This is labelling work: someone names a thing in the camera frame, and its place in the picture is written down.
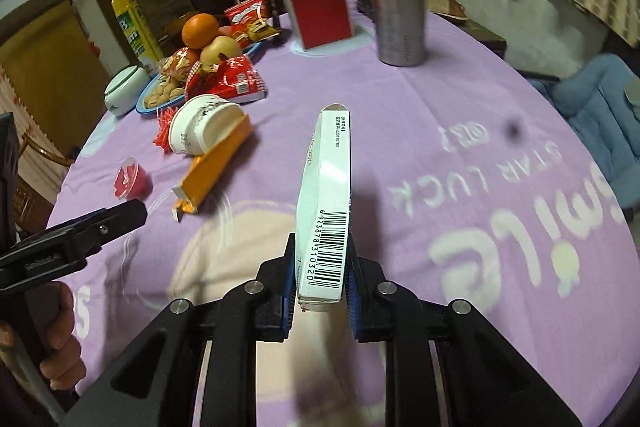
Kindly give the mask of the person's left hand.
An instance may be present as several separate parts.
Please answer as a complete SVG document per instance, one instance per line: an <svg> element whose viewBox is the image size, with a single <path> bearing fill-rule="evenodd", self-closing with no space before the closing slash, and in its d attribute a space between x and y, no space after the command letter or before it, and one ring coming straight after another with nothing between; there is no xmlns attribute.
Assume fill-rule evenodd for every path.
<svg viewBox="0 0 640 427"><path fill-rule="evenodd" d="M87 369L81 358L81 347L74 336L75 327L74 297L70 288L62 282L46 285L50 291L56 291L56 315L46 330L46 340L53 352L44 359L39 367L41 375L47 380L53 391L70 391L86 377ZM9 369L8 356L15 345L15 332L7 321L1 322L1 394L8 395L18 387L26 393L25 384L20 384L14 375L15 369Z"/></svg>

